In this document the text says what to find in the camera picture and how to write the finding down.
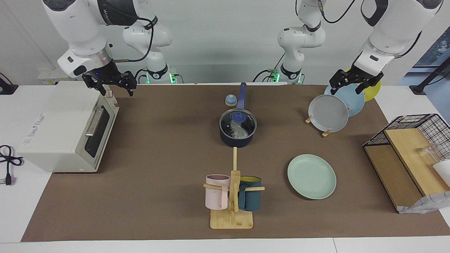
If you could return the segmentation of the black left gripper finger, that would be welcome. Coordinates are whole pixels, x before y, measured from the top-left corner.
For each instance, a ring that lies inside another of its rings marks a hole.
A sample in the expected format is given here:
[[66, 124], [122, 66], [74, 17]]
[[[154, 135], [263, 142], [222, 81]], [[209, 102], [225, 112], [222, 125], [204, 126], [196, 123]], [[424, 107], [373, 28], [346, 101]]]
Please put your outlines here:
[[331, 95], [334, 96], [340, 88], [346, 85], [346, 77], [346, 72], [344, 70], [337, 70], [333, 77], [330, 78], [329, 84], [331, 86]]
[[376, 84], [384, 77], [384, 73], [380, 72], [375, 77], [371, 77], [369, 79], [363, 79], [362, 82], [358, 85], [356, 88], [356, 93], [360, 94], [362, 91], [364, 91], [368, 87], [374, 87]]

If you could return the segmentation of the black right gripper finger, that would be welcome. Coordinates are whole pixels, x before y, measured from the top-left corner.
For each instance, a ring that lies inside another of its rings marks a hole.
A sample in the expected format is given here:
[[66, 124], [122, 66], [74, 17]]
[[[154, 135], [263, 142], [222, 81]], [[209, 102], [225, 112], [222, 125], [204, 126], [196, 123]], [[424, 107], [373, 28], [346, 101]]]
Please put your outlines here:
[[102, 96], [106, 95], [106, 90], [103, 87], [102, 82], [96, 82], [93, 80], [91, 75], [83, 74], [83, 81], [85, 82], [85, 85], [90, 89], [95, 89], [101, 93]]
[[122, 73], [122, 88], [127, 90], [129, 96], [134, 95], [134, 90], [137, 88], [137, 81], [131, 71]]

